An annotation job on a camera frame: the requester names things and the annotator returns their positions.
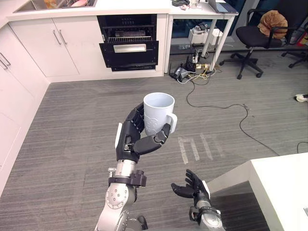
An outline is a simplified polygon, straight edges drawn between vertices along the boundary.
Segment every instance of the oven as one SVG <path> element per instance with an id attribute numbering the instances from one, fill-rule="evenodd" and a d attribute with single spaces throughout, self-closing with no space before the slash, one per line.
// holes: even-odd
<path id="1" fill-rule="evenodd" d="M 155 70 L 158 64 L 156 14 L 97 16 L 106 67 L 112 71 Z"/>

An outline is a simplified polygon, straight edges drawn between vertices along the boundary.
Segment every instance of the white desk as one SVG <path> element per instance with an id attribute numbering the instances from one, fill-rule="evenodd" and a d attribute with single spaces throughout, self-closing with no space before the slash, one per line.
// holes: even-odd
<path id="1" fill-rule="evenodd" d="M 207 47 L 212 37 L 213 29 L 215 27 L 217 19 L 227 19 L 228 20 L 227 25 L 224 29 L 222 38 L 220 40 L 220 43 L 217 46 L 216 53 L 215 53 L 215 59 L 212 61 L 212 64 L 211 64 L 211 71 L 214 69 L 215 63 L 217 61 L 217 58 L 219 57 L 220 51 L 226 40 L 228 32 L 231 28 L 232 22 L 234 21 L 235 16 L 237 16 L 238 14 L 228 13 L 224 15 L 222 13 L 216 13 L 205 2 L 200 2 L 199 5 L 201 6 L 201 9 L 187 9 L 184 11 L 184 10 L 181 10 L 180 7 L 172 6 L 171 1 L 170 1 L 170 13 L 168 16 L 167 42 L 166 42 L 166 53 L 165 53 L 165 68 L 164 68 L 165 73 L 168 72 L 173 19 L 212 19 L 213 20 L 210 30 L 209 30 L 209 35 L 207 36 L 205 45 L 203 47 L 203 51 L 201 55 L 202 57 L 204 57 L 205 52 L 207 50 Z"/>
<path id="2" fill-rule="evenodd" d="M 308 153 L 247 161 L 208 183 L 211 193 L 249 181 L 271 231 L 307 231 Z"/>

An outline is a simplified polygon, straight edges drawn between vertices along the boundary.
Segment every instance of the white cabinet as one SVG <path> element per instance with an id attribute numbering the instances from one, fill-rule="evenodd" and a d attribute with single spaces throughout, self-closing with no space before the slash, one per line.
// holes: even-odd
<path id="1" fill-rule="evenodd" d="M 45 76 L 78 75 L 52 19 L 15 21 L 10 26 Z"/>
<path id="2" fill-rule="evenodd" d="M 0 195 L 49 82 L 8 25 L 0 28 Z"/>
<path id="3" fill-rule="evenodd" d="M 21 85 L 9 72 L 8 67 L 0 61 L 0 113 L 5 114 L 21 125 L 33 100 L 34 97 L 30 92 Z"/>
<path id="4" fill-rule="evenodd" d="M 103 38 L 96 16 L 53 18 L 53 21 L 81 75 L 103 75 L 108 71 L 99 45 Z"/>
<path id="5" fill-rule="evenodd" d="M 18 134 L 20 126 L 0 113 L 0 168 L 2 167 L 8 153 Z"/>
<path id="6" fill-rule="evenodd" d="M 0 59 L 7 66 L 7 71 L 34 97 L 47 84 L 45 76 L 8 25 L 0 30 Z"/>

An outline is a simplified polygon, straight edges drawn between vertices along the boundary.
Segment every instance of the mug handle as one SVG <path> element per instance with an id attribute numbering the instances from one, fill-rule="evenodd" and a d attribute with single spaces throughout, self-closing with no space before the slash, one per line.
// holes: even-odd
<path id="1" fill-rule="evenodd" d="M 176 125 L 177 125 L 178 117 L 177 117 L 175 114 L 173 114 L 173 113 L 168 113 L 167 116 L 171 118 L 171 124 L 170 124 L 170 125 L 171 125 L 171 129 L 170 129 L 170 133 L 173 133 L 174 130 L 175 130 L 175 127 L 176 127 Z"/>

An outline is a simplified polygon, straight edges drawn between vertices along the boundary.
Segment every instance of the office chair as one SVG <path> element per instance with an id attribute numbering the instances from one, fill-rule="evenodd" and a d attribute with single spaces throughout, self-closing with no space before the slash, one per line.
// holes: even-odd
<path id="1" fill-rule="evenodd" d="M 288 27 L 285 26 L 276 26 L 273 27 L 270 31 L 270 36 L 266 37 L 259 31 L 257 26 L 248 26 L 249 16 L 252 12 L 267 12 L 268 10 L 262 9 L 250 9 L 247 12 L 247 21 L 246 26 L 242 26 L 236 29 L 236 35 L 240 41 L 249 48 L 249 51 L 246 56 L 240 55 L 239 53 L 233 53 L 231 59 L 223 60 L 219 65 L 223 65 L 225 62 L 242 62 L 242 67 L 240 70 L 237 79 L 242 78 L 242 71 L 246 65 L 249 65 L 253 69 L 257 70 L 257 78 L 260 78 L 263 74 L 263 71 L 257 66 L 258 59 L 250 58 L 255 47 L 264 47 L 268 48 L 277 48 L 282 47 L 290 43 L 292 33 L 294 30 L 299 28 L 300 24 L 304 21 L 307 16 L 308 9 L 308 0 L 280 0 L 277 6 L 273 10 L 277 10 L 282 14 L 288 22 Z M 287 34 L 285 36 L 285 43 L 283 44 L 280 39 L 273 38 L 273 33 L 277 29 L 287 29 Z"/>
<path id="2" fill-rule="evenodd" d="M 306 23 L 303 27 L 304 32 L 308 33 L 308 23 Z M 282 57 L 285 57 L 287 54 L 293 55 L 295 57 L 300 58 L 299 60 L 295 61 L 294 63 L 289 65 L 289 68 L 293 68 L 296 64 L 304 62 L 304 61 L 308 61 L 308 52 L 292 52 L 292 51 L 286 51 L 284 53 L 281 54 Z"/>

